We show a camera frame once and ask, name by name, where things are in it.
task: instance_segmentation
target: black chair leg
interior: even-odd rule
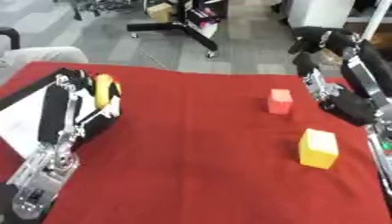
[[[193,39],[197,40],[201,45],[203,45],[211,52],[218,51],[218,46],[211,39],[205,37],[203,34],[195,31],[193,28],[189,26],[184,26],[183,29],[186,34],[191,36]]]
[[[163,30],[179,30],[180,24],[164,23],[164,24],[128,24],[128,32],[148,32],[148,31],[163,31]]]

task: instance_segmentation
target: cardboard box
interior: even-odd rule
[[[155,21],[159,23],[167,23],[170,22],[170,16],[172,14],[172,6],[168,3],[157,4],[148,8],[147,13]]]

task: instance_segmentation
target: red cube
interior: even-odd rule
[[[272,89],[268,98],[268,110],[271,114],[287,115],[291,110],[292,98],[288,89]]]

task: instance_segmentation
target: red fabric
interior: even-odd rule
[[[390,223],[364,131],[320,111],[297,77],[35,63],[0,95],[60,67],[114,75],[123,116],[80,148],[45,224]],[[291,91],[289,115],[267,112],[272,88]],[[298,163],[307,128],[337,134],[330,170]],[[9,177],[18,158],[0,147]]]

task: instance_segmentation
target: yellow cube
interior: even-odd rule
[[[299,142],[301,165],[329,169],[339,155],[335,134],[322,130],[307,129]]]

